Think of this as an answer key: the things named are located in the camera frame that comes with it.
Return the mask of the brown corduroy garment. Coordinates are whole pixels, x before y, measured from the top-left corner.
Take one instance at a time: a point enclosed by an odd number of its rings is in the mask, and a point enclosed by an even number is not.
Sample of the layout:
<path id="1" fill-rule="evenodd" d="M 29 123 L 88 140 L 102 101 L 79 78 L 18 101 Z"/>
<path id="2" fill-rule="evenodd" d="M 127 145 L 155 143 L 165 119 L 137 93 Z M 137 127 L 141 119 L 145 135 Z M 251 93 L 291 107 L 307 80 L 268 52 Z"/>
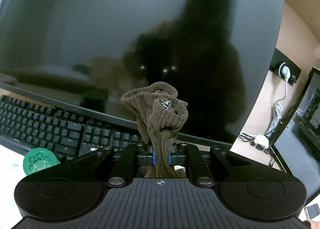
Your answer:
<path id="1" fill-rule="evenodd" d="M 156 164 L 149 167 L 147 178 L 182 178 L 183 169 L 169 165 L 171 147 L 178 131 L 187 118 L 187 102 L 177 98 L 177 90 L 165 82 L 126 92 L 121 102 L 137 119 L 138 131 L 145 143 L 151 142 L 155 150 Z"/>

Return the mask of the black keyboard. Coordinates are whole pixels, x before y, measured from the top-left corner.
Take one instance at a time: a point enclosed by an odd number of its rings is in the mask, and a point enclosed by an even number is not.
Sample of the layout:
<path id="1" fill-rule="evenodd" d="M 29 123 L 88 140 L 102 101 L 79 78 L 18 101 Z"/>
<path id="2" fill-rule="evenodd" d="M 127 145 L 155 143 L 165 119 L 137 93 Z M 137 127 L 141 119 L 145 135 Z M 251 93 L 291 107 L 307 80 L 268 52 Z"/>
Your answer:
<path id="1" fill-rule="evenodd" d="M 118 158 L 126 146 L 139 143 L 144 144 L 137 130 L 1 95 L 1 145 L 18 154 L 46 148 L 63 163 L 105 147 Z M 146 145 L 155 164 L 155 150 Z"/>

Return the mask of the green round lid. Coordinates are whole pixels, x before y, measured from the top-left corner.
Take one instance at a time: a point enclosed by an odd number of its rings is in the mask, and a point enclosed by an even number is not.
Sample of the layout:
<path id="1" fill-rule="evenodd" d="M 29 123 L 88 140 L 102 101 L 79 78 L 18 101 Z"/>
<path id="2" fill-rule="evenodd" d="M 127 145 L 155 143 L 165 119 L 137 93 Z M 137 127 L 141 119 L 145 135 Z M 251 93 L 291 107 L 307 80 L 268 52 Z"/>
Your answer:
<path id="1" fill-rule="evenodd" d="M 58 165 L 60 162 L 53 152 L 46 148 L 34 148 L 23 159 L 23 171 L 26 175 Z"/>

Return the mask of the black glass-sided PC case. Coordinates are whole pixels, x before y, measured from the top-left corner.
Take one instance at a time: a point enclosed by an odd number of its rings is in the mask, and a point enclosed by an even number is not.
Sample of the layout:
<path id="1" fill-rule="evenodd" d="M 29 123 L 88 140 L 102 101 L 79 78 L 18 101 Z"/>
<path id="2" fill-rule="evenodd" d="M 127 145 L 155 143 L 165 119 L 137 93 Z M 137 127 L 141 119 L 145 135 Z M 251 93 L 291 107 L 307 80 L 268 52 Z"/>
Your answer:
<path id="1" fill-rule="evenodd" d="M 319 69 L 313 67 L 297 103 L 273 133 L 282 169 L 306 187 L 306 203 L 319 195 Z"/>

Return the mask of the black power strip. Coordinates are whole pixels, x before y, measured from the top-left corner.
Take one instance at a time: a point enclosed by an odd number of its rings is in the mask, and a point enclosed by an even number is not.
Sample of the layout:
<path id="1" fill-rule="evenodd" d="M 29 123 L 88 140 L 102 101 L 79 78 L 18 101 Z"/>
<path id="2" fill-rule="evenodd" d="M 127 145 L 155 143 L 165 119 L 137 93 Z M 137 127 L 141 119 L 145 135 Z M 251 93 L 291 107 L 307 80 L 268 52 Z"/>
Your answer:
<path id="1" fill-rule="evenodd" d="M 301 68 L 278 49 L 274 50 L 269 69 L 291 85 L 297 82 L 301 73 Z"/>

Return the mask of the black computer monitor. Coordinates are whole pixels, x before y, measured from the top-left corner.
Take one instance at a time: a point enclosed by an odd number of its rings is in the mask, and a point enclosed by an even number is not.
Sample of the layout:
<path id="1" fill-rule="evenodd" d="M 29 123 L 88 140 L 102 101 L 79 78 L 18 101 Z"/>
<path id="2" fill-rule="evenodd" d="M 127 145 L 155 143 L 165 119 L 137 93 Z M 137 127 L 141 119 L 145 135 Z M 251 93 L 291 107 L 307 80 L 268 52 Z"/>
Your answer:
<path id="1" fill-rule="evenodd" d="M 232 144 L 270 67 L 284 0 L 1 0 L 1 88 L 136 128 L 125 92 L 165 82 L 178 138 Z"/>

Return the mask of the smartphone with clear case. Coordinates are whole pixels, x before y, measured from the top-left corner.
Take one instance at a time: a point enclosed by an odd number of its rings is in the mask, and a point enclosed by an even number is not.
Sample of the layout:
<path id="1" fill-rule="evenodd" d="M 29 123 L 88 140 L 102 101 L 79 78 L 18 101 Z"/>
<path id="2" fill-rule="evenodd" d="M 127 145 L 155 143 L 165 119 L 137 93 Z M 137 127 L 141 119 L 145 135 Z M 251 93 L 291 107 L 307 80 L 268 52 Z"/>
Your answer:
<path id="1" fill-rule="evenodd" d="M 315 204 L 313 204 L 313 205 L 306 206 L 306 207 L 304 208 L 304 211 L 305 211 L 306 218 L 307 218 L 308 220 L 312 220 L 312 219 L 314 219 L 315 217 L 317 217 L 317 216 L 320 215 L 319 204 L 315 203 Z"/>

